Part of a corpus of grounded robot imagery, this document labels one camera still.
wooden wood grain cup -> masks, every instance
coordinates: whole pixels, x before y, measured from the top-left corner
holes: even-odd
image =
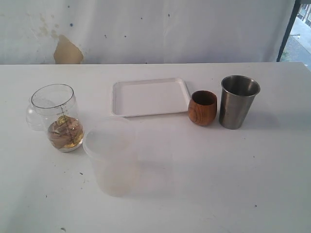
[[[201,126],[210,124],[216,117],[217,97],[209,91],[196,91],[192,94],[188,106],[190,120]]]

stainless steel cup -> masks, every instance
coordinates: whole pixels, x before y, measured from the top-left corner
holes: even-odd
[[[227,129],[238,129],[259,93],[260,86],[248,77],[231,75],[222,80],[222,87],[219,122]]]

clear glass jar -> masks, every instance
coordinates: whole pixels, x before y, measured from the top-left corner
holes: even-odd
[[[40,115],[48,139],[55,148],[70,152],[82,144],[84,131],[78,117],[76,97],[70,86],[45,86],[33,94],[31,104]]]

